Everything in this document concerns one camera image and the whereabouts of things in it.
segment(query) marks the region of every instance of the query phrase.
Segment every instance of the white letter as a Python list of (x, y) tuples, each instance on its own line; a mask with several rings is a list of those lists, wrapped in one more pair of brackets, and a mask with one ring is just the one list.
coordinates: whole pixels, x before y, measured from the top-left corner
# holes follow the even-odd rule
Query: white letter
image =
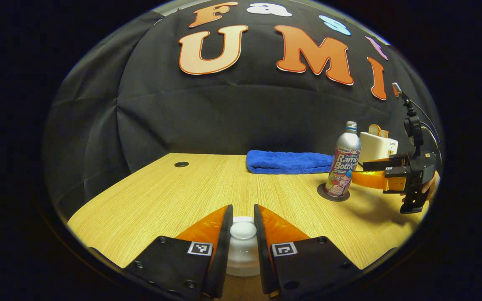
[(259, 13), (267, 15), (272, 13), (273, 15), (279, 15), (281, 17), (291, 17), (291, 13), (287, 12), (285, 7), (271, 3), (253, 3), (250, 8), (247, 8), (247, 12)]

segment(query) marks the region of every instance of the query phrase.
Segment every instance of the white cup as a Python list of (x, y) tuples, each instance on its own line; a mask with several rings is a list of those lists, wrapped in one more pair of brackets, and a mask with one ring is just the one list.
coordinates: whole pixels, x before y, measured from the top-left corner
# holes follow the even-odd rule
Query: white cup
[(256, 226), (252, 217), (233, 218), (226, 274), (243, 277), (260, 274)]

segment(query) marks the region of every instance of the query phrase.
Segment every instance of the black fabric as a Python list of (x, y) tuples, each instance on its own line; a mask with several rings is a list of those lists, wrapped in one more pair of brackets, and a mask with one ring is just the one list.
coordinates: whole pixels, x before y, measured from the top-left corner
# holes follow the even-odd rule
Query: black fabric
[[(161, 17), (148, 12), (106, 37), (75, 65), (55, 96), (44, 132), (44, 173), (67, 219), (134, 171), (118, 134), (118, 84), (136, 43)], [(158, 148), (151, 156), (164, 154)]]
[[(358, 130), (379, 124), (399, 141), (399, 151), (413, 149), (403, 128), (406, 110), (392, 92), (392, 82), (429, 114), (444, 139), (436, 105), (419, 75), (385, 46), (384, 60), (362, 29), (316, 8), (276, 1), (292, 17), (259, 15), (238, 1), (222, 18), (189, 29), (193, 12), (220, 2), (204, 2), (160, 19), (149, 12), (100, 42), (63, 82), (46, 127), (44, 162), (53, 200), (69, 218), (98, 193), (168, 152), (246, 154), (251, 149), (332, 154), (347, 120)], [(346, 25), (345, 36), (324, 25), (326, 15)], [(201, 56), (222, 53), (217, 30), (247, 25), (241, 55), (230, 68), (193, 76), (179, 67), (180, 38), (201, 31)], [(348, 46), (352, 86), (315, 75), (281, 71), (283, 36), (276, 25), (302, 29), (321, 44), (330, 37)], [(384, 67), (387, 100), (371, 93), (372, 68), (367, 57)], [(417, 110), (422, 120), (427, 122)], [(434, 151), (426, 136), (426, 147)]]

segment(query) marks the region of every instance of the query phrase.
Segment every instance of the aluminum bottle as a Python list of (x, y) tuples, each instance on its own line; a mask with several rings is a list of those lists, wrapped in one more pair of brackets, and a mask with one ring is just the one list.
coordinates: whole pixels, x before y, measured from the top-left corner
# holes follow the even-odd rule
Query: aluminum bottle
[(356, 135), (356, 122), (348, 121), (345, 133), (336, 143), (331, 171), (325, 183), (325, 192), (329, 196), (340, 198), (347, 193), (352, 172), (358, 163), (360, 149), (360, 138)]

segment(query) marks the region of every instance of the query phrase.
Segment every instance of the bottle label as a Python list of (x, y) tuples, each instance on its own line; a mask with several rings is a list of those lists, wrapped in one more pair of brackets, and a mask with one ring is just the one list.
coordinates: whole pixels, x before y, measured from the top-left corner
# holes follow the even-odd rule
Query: bottle label
[(331, 172), (325, 184), (325, 191), (329, 195), (343, 196), (346, 194), (359, 156), (359, 150), (336, 147)]

